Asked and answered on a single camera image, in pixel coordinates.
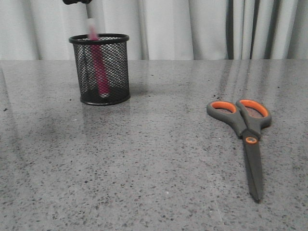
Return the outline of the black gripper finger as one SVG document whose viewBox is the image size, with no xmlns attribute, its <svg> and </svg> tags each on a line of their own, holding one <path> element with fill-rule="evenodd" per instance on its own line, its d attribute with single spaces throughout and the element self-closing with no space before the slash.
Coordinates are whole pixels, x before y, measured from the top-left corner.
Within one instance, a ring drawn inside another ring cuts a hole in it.
<svg viewBox="0 0 308 231">
<path fill-rule="evenodd" d="M 63 3 L 66 5 L 77 4 L 77 3 L 89 4 L 91 2 L 92 0 L 63 0 Z"/>
</svg>

